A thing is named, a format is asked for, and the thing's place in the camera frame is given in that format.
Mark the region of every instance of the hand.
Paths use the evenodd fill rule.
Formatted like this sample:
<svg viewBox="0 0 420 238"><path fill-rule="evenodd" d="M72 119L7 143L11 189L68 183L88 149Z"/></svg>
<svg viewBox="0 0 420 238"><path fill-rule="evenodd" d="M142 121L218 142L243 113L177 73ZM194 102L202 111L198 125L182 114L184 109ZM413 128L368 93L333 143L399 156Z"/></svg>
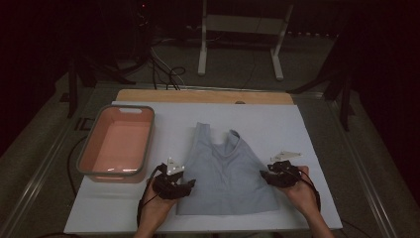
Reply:
<svg viewBox="0 0 420 238"><path fill-rule="evenodd" d="M301 173L302 179L311 183L309 179L309 168L308 167L298 167ZM305 217L310 216L313 213L317 213L318 206L316 203L316 196L312 188L306 184L304 181L299 181L295 186L287 188L279 188L283 191L291 203L300 211Z"/></svg>
<svg viewBox="0 0 420 238"><path fill-rule="evenodd" d="M164 223L170 209L177 203L176 200L162 199L153 190L155 178L146 191L142 208L142 216L135 238L152 237L155 231Z"/></svg>

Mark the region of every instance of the garment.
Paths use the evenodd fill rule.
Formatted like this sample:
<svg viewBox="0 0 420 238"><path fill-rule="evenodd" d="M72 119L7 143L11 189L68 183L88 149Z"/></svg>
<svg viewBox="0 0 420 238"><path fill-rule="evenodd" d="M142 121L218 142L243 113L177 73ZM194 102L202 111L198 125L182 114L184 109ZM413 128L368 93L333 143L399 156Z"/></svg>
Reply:
<svg viewBox="0 0 420 238"><path fill-rule="evenodd" d="M277 210L273 188L260 175L266 167L238 132L214 145L210 125L197 123L183 180L196 179L189 196L177 205L179 215L239 215Z"/></svg>

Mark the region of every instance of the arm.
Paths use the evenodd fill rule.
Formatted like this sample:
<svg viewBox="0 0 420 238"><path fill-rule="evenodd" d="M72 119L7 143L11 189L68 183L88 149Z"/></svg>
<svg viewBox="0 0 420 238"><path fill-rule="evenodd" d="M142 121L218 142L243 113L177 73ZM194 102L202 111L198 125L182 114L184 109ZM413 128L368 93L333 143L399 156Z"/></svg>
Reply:
<svg viewBox="0 0 420 238"><path fill-rule="evenodd" d="M298 167L302 173L302 178L311 182L308 167ZM299 181L295 186L289 188L278 188L283 191L296 209L302 213L308 222L314 238L330 238L334 237L327 223L318 210L316 197L313 190L305 182Z"/></svg>
<svg viewBox="0 0 420 238"><path fill-rule="evenodd" d="M176 204L177 200L167 200L160 198L152 189L155 179L152 180L151 186L146 192L143 203L149 201L142 209L142 216L139 228L135 234L135 238L150 238L155 231L166 220L170 209Z"/></svg>

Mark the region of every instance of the plastic tray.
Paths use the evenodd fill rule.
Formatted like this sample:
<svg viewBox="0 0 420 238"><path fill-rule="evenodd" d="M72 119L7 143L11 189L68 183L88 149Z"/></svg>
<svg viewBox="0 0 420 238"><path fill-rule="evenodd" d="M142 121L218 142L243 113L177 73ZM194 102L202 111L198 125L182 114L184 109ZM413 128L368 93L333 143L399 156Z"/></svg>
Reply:
<svg viewBox="0 0 420 238"><path fill-rule="evenodd" d="M106 106L97 116L77 162L95 181L140 182L154 127L148 106Z"/></svg>

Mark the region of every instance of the person's left hand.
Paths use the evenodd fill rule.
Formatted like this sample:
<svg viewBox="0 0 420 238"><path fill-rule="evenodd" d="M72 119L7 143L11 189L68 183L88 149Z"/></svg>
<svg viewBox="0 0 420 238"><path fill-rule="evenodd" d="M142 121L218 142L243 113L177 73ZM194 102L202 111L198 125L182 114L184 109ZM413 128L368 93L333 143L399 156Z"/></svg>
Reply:
<svg viewBox="0 0 420 238"><path fill-rule="evenodd" d="M146 191L143 204L148 202L142 208L142 215L139 228L135 237L152 237L155 231L164 223L170 209L178 202L177 199L169 200L160 198L153 190L155 178Z"/></svg>

